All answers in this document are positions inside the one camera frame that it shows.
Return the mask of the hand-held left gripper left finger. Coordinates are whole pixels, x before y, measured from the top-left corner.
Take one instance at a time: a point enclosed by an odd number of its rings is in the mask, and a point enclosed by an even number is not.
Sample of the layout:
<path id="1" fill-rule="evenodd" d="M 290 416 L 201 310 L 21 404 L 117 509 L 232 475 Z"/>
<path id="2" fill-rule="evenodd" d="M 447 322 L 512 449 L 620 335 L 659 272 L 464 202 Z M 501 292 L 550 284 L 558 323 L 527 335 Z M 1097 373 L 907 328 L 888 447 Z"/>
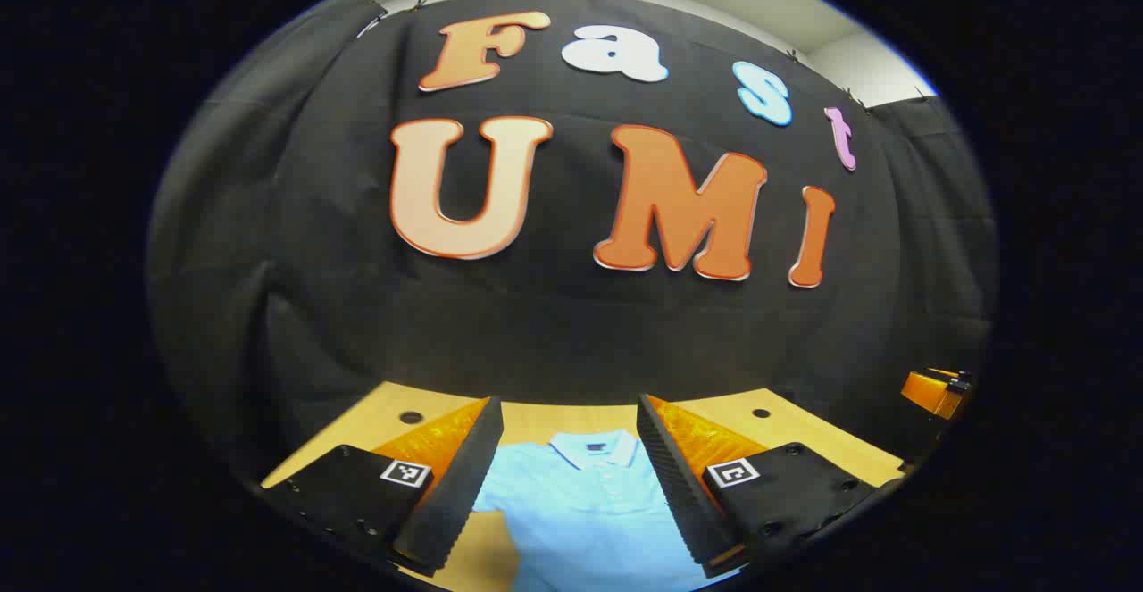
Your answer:
<path id="1" fill-rule="evenodd" d="M 479 398 L 371 449 L 333 446 L 262 498 L 383 569 L 446 566 L 498 449 L 501 398 Z"/>

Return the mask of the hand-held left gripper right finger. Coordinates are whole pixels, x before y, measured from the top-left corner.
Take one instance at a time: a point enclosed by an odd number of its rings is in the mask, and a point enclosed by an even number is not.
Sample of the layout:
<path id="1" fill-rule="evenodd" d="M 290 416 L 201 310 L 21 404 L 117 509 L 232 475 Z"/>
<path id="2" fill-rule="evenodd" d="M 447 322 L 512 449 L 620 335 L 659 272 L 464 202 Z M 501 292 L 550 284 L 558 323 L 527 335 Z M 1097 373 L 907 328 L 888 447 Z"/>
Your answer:
<path id="1" fill-rule="evenodd" d="M 796 425 L 759 442 L 652 394 L 637 429 L 668 506 L 709 579 L 761 574 L 812 551 L 898 490 L 903 472 L 844 457 Z"/>

